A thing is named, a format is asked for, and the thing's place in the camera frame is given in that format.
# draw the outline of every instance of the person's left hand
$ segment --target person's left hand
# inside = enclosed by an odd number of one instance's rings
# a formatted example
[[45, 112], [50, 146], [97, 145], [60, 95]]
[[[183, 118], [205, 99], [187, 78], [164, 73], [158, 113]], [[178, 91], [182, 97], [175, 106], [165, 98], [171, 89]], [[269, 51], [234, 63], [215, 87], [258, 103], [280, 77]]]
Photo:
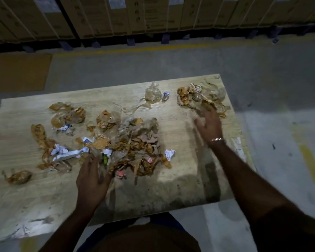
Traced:
[[105, 198], [113, 178], [111, 173], [107, 173], [103, 182], [100, 182], [98, 175], [99, 157], [93, 158], [88, 155], [80, 168], [76, 185], [78, 188], [76, 211], [81, 214], [93, 215], [101, 201]]

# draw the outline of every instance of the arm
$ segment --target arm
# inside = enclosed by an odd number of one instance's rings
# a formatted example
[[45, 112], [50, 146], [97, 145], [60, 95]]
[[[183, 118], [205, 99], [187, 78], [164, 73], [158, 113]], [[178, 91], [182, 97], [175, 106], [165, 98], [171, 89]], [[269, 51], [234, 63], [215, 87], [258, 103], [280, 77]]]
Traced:
[[99, 158], [95, 157], [92, 162], [90, 160], [91, 156], [89, 155], [80, 168], [76, 180], [78, 197], [75, 210], [44, 244], [40, 252], [73, 251], [93, 213], [105, 198], [112, 180], [112, 174], [107, 173], [104, 182], [100, 183], [98, 175]]
[[195, 119], [195, 125], [202, 139], [209, 145], [222, 165], [237, 203], [248, 222], [254, 223], [274, 208], [286, 206], [299, 210], [271, 184], [255, 173], [223, 141], [222, 124], [217, 112], [211, 108], [203, 110], [205, 125]]

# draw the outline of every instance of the silver bracelet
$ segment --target silver bracelet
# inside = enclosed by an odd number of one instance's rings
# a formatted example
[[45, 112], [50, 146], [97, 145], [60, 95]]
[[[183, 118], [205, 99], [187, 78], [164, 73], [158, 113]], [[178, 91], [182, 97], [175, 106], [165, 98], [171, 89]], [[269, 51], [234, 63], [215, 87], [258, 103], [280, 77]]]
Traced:
[[213, 138], [211, 141], [222, 141], [225, 142], [224, 138]]

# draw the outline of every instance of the wooden table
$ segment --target wooden table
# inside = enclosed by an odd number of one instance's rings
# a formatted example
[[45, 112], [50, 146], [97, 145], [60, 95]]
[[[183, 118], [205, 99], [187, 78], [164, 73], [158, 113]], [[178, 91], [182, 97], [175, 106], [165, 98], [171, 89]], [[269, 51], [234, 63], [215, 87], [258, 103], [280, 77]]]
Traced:
[[[169, 91], [166, 102], [157, 102], [151, 108], [140, 107], [134, 117], [156, 117], [159, 122], [159, 138], [164, 149], [176, 150], [172, 169], [160, 164], [152, 176], [138, 177], [135, 184], [130, 170], [127, 180], [114, 179], [105, 202], [101, 204], [91, 221], [92, 224], [139, 217], [184, 207], [217, 202], [232, 198], [228, 182], [217, 159], [204, 146], [194, 129], [188, 107], [176, 102], [180, 86], [199, 84], [206, 80], [222, 87], [219, 74], [159, 81], [162, 92]], [[103, 110], [121, 112], [122, 119], [128, 116], [121, 111], [130, 108], [144, 97], [151, 82], [96, 88], [73, 92], [36, 95], [3, 99], [0, 106], [0, 240], [27, 237], [55, 231], [72, 212], [76, 203], [76, 177], [79, 163], [71, 172], [57, 173], [39, 170], [42, 150], [30, 133], [31, 124], [43, 124], [48, 137], [59, 144], [77, 149], [75, 138], [88, 136], [85, 125]], [[48, 107], [55, 102], [71, 102], [87, 111], [85, 124], [77, 125], [74, 136], [56, 135], [50, 119], [53, 113]], [[224, 137], [241, 138], [242, 150], [247, 162], [254, 168], [252, 159], [234, 110], [228, 97], [224, 105], [230, 106], [227, 118], [222, 119]], [[34, 174], [23, 185], [9, 185], [1, 175], [10, 169], [31, 170]]]

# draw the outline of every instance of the dark pants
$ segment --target dark pants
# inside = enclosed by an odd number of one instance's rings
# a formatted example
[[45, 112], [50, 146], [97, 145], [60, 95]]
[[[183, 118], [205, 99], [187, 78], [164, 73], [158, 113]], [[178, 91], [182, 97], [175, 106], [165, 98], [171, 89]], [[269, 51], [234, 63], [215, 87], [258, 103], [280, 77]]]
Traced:
[[[151, 215], [150, 223], [155, 225], [166, 226], [170, 229], [176, 229], [181, 232], [186, 233], [183, 226], [169, 213], [159, 213], [155, 215]], [[90, 237], [86, 239], [86, 241], [79, 247], [77, 252], [86, 252], [93, 248], [99, 241], [104, 239], [107, 235], [117, 232], [121, 229], [128, 227], [135, 223], [138, 218], [126, 219], [112, 223], [106, 223], [102, 225], [100, 228], [96, 229]]]

